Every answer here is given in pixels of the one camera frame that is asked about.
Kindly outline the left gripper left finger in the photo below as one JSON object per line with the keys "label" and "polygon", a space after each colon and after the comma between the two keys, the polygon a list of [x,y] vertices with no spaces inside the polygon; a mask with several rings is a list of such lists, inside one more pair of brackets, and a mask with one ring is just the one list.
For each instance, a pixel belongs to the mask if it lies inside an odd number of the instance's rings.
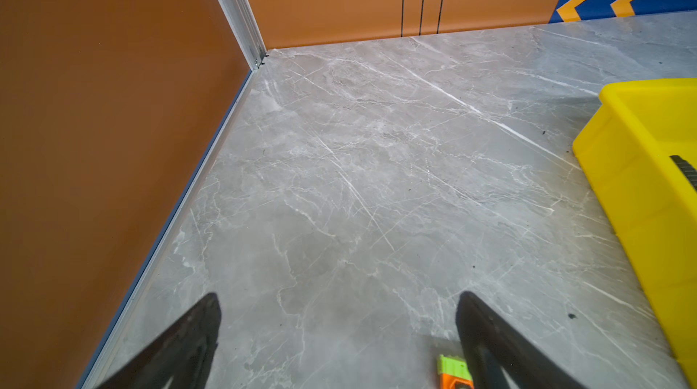
{"label": "left gripper left finger", "polygon": [[203,388],[221,326],[215,293],[203,296],[101,388]]}

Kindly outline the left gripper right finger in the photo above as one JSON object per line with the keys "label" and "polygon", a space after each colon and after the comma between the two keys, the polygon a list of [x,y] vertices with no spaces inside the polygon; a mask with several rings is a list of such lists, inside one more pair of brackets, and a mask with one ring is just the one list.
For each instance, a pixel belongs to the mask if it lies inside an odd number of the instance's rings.
{"label": "left gripper right finger", "polygon": [[457,304],[456,325],[475,388],[581,388],[583,385],[544,355],[471,291]]}

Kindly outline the black handled screwdriver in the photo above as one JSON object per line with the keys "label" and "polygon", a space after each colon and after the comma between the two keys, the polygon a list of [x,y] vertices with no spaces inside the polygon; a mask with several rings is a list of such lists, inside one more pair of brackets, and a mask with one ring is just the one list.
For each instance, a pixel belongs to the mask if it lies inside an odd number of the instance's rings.
{"label": "black handled screwdriver", "polygon": [[688,180],[692,187],[697,191],[697,170],[695,167],[693,167],[688,160],[683,159],[679,155],[671,155],[670,158],[679,171],[684,175],[686,180]]}

